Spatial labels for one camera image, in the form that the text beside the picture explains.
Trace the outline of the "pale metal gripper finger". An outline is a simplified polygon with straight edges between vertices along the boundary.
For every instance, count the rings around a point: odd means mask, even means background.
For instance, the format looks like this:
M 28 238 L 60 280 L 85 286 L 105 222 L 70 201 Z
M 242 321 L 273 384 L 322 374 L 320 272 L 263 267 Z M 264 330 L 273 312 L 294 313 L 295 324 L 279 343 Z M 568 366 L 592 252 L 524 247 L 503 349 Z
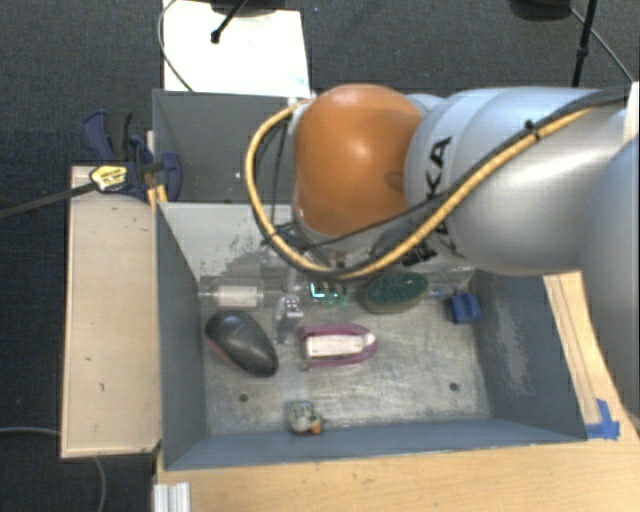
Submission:
M 304 318 L 301 302 L 298 296 L 282 296 L 275 310 L 275 339 L 279 344 L 286 342 L 287 337 L 295 331 L 299 322 Z

